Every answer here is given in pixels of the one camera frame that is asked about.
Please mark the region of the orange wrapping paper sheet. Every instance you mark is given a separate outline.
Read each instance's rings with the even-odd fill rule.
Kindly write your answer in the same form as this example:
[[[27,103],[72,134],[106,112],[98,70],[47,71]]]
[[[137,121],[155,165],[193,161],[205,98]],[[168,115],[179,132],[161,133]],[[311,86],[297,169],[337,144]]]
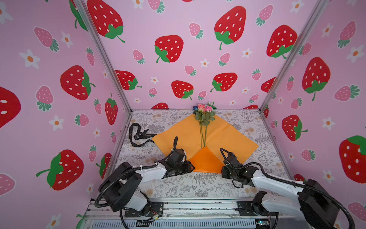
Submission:
[[[219,116],[214,118],[208,127],[200,128],[192,114],[152,140],[167,156],[174,138],[178,137],[177,148],[186,152],[187,160],[195,167],[194,172],[220,174],[224,166],[221,148],[233,152],[238,161],[244,163],[258,149],[258,144]]]

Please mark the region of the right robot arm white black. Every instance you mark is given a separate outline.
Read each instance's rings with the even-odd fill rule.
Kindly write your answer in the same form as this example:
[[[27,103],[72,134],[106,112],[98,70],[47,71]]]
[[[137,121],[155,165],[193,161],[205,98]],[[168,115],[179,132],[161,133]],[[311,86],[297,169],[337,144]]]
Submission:
[[[265,172],[257,162],[241,164],[234,153],[220,149],[224,158],[223,178],[258,188],[250,204],[240,207],[239,211],[252,212],[263,216],[268,213],[285,214],[305,220],[314,229],[333,229],[342,211],[350,229],[356,227],[347,210],[315,180],[295,181],[280,178]]]

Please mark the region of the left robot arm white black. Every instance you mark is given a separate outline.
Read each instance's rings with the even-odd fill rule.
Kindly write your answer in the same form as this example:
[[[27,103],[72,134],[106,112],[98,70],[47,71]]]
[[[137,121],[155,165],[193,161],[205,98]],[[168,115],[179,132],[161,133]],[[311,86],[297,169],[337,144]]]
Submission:
[[[132,210],[142,217],[156,213],[154,204],[146,194],[138,191],[138,187],[149,181],[181,176],[194,170],[185,151],[176,148],[150,166],[133,167],[124,162],[100,185],[94,206],[110,207],[113,212]]]

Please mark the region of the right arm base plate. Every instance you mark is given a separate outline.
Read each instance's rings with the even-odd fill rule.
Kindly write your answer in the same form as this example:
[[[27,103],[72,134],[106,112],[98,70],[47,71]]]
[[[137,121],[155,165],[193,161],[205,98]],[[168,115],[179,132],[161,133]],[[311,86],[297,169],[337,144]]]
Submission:
[[[269,212],[263,207],[255,207],[251,201],[238,201],[235,211],[239,212],[240,216],[276,216],[276,212]]]

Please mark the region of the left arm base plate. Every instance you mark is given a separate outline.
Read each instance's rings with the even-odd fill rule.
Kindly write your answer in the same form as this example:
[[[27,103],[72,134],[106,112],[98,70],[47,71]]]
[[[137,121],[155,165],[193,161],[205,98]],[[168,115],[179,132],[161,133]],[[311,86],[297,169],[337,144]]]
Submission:
[[[148,202],[147,205],[140,211],[127,209],[124,216],[127,218],[143,218],[162,216],[164,210],[164,202]]]

